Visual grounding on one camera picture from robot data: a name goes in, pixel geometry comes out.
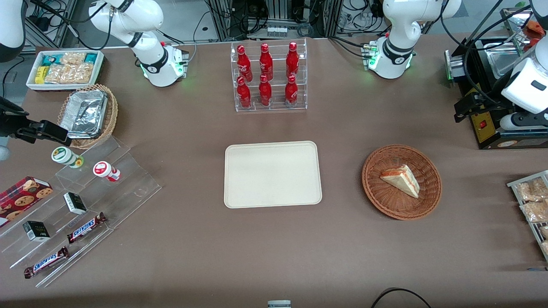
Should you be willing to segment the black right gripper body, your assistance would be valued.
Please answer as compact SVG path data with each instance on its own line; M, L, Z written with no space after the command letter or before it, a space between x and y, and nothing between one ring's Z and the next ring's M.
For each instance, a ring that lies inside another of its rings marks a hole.
M12 138L30 138L27 135L18 133L21 128L29 126L29 115L22 107L11 101L0 97L0 136Z

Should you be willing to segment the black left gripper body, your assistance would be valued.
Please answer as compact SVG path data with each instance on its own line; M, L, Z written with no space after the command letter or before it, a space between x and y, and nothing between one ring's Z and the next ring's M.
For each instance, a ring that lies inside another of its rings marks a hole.
M499 110L509 111L509 101L500 93L489 92L485 96L470 92L465 95L465 117Z

